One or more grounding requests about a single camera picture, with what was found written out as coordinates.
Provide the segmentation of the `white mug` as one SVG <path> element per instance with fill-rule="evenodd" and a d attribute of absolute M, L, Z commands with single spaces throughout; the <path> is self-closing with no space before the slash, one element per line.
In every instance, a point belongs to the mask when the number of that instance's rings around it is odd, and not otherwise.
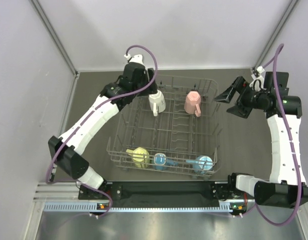
<path fill-rule="evenodd" d="M 149 95 L 149 105 L 153 116 L 157 117 L 166 109 L 166 102 L 162 91 L 158 90 L 155 94 Z"/>

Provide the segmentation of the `pink mug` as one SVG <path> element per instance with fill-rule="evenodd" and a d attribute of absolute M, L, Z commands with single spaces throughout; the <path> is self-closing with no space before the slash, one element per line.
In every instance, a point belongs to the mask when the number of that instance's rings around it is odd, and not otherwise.
<path fill-rule="evenodd" d="M 185 99 L 184 110 L 190 115 L 201 116 L 201 95 L 197 91 L 190 91 Z"/>

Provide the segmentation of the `plain blue mug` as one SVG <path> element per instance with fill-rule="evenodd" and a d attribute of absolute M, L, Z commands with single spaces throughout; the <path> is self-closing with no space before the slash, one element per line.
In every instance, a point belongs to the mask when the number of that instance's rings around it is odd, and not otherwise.
<path fill-rule="evenodd" d="M 193 171 L 199 175 L 203 175 L 213 168 L 212 159 L 206 155 L 198 156 L 195 160 L 188 159 L 186 163 L 192 165 Z"/>

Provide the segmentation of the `yellow mug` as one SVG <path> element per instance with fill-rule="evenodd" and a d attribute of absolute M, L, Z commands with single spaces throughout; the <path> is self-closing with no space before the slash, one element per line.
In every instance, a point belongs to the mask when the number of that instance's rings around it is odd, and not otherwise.
<path fill-rule="evenodd" d="M 135 149 L 126 149 L 126 153 L 131 157 L 134 165 L 139 169 L 146 169 L 150 163 L 149 152 L 142 148 L 138 147 Z"/>

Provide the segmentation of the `blue floral mug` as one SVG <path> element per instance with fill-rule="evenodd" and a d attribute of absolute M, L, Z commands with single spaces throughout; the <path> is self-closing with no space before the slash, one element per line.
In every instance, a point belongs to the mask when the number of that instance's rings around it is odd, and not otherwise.
<path fill-rule="evenodd" d="M 154 165 L 154 169 L 158 171 L 164 171 L 168 167 L 177 167 L 178 163 L 170 158 L 168 158 L 163 153 L 157 153 L 154 155 L 152 159 L 152 164 Z"/>

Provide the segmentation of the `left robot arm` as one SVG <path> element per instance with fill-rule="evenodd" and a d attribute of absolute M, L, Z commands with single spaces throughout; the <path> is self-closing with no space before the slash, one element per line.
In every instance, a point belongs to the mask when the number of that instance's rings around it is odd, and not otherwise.
<path fill-rule="evenodd" d="M 91 139 L 112 117 L 117 115 L 135 97 L 157 93 L 156 68 L 146 68 L 131 61 L 115 82 L 104 86 L 92 106 L 60 137 L 52 136 L 48 146 L 52 158 L 51 167 L 61 168 L 72 179 L 85 184 L 93 197 L 105 196 L 105 179 L 82 157 Z"/>

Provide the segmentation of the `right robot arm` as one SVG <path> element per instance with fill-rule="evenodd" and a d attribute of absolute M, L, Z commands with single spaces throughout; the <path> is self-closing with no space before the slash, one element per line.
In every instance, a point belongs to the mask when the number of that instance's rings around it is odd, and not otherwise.
<path fill-rule="evenodd" d="M 249 174 L 233 173 L 233 182 L 227 185 L 232 198 L 245 192 L 254 197 L 260 206 L 294 208 L 297 191 L 301 190 L 300 204 L 308 202 L 308 186 L 303 175 L 298 183 L 296 170 L 301 169 L 299 151 L 299 127 L 301 123 L 301 100 L 288 94 L 289 74 L 267 72 L 264 88 L 256 91 L 256 84 L 248 83 L 239 76 L 223 93 L 215 97 L 216 102 L 230 103 L 235 93 L 239 94 L 234 106 L 227 112 L 248 118 L 253 109 L 265 112 L 271 134 L 272 167 L 268 181 Z"/>

